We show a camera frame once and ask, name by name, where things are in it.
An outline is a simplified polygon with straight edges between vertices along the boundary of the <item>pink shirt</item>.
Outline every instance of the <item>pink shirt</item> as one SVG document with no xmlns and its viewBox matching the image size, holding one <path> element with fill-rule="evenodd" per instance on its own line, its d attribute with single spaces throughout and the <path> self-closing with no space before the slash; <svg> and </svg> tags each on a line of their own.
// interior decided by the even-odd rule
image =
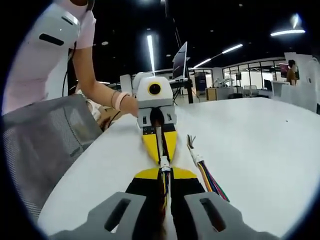
<svg viewBox="0 0 320 240">
<path fill-rule="evenodd" d="M 78 20 L 83 19 L 76 48 L 92 47 L 96 23 L 92 11 L 86 13 L 87 6 L 74 5 L 70 0 L 54 0 L 54 2 Z M 2 114 L 46 99 L 46 81 L 50 72 L 65 54 L 64 51 L 65 49 L 51 55 L 43 55 L 43 52 L 31 47 L 26 41 L 21 44 L 6 82 Z M 63 79 L 57 79 L 57 81 L 61 82 L 62 86 Z"/>
</svg>

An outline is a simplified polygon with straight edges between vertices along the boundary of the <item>black ceiling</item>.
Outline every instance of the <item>black ceiling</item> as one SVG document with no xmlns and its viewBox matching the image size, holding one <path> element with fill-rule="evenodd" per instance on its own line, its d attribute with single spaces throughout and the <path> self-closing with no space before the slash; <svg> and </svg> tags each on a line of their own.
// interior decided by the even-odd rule
<svg viewBox="0 0 320 240">
<path fill-rule="evenodd" d="M 120 75 L 150 71 L 147 35 L 153 36 L 156 70 L 172 68 L 173 57 L 179 50 L 175 29 L 182 44 L 188 41 L 189 67 L 243 44 L 241 49 L 203 66 L 223 67 L 279 57 L 284 52 L 310 54 L 313 31 L 319 24 L 315 18 L 317 8 L 309 3 L 166 1 L 167 8 L 164 0 L 96 0 L 93 61 L 99 81 L 118 82 Z M 290 18 L 295 13 L 300 15 L 306 34 L 270 37 L 271 32 L 292 28 Z"/>
</svg>

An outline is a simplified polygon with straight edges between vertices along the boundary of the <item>camera lens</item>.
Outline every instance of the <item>camera lens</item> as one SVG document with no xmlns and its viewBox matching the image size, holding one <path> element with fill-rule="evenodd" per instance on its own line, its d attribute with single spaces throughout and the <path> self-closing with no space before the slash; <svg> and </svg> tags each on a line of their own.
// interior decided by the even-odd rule
<svg viewBox="0 0 320 240">
<path fill-rule="evenodd" d="M 159 84 L 152 84 L 150 87 L 149 87 L 149 92 L 152 94 L 152 95 L 157 95 L 159 94 L 161 91 L 161 87 Z"/>
</svg>

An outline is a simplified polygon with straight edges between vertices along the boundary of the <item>white tabletop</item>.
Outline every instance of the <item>white tabletop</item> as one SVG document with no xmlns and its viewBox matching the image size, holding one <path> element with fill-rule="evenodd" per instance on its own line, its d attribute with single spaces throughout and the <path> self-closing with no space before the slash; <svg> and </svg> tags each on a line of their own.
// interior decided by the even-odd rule
<svg viewBox="0 0 320 240">
<path fill-rule="evenodd" d="M 320 182 L 320 116 L 266 98 L 177 106 L 173 165 L 198 175 L 187 134 L 246 224 L 282 237 L 308 210 Z M 86 222 L 91 209 L 125 191 L 134 175 L 156 165 L 144 149 L 136 120 L 120 118 L 73 164 L 40 217 L 48 235 Z"/>
</svg>

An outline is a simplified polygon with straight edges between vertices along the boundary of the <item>bracelet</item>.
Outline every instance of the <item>bracelet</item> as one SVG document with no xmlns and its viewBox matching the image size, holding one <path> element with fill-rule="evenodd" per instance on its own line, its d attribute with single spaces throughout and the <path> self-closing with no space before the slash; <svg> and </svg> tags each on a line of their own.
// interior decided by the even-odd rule
<svg viewBox="0 0 320 240">
<path fill-rule="evenodd" d="M 117 97 L 116 101 L 115 101 L 115 106 L 114 108 L 118 111 L 120 111 L 120 105 L 121 105 L 121 102 L 122 100 L 126 97 L 126 96 L 130 96 L 129 93 L 127 92 L 122 92 L 120 93 L 120 95 Z"/>
<path fill-rule="evenodd" d="M 111 96 L 111 107 L 112 107 L 112 108 L 115 108 L 115 107 L 112 105 L 112 99 L 114 98 L 114 95 L 115 95 L 116 92 L 117 92 L 117 91 L 114 91 L 114 92 L 112 93 L 112 96 Z"/>
</svg>

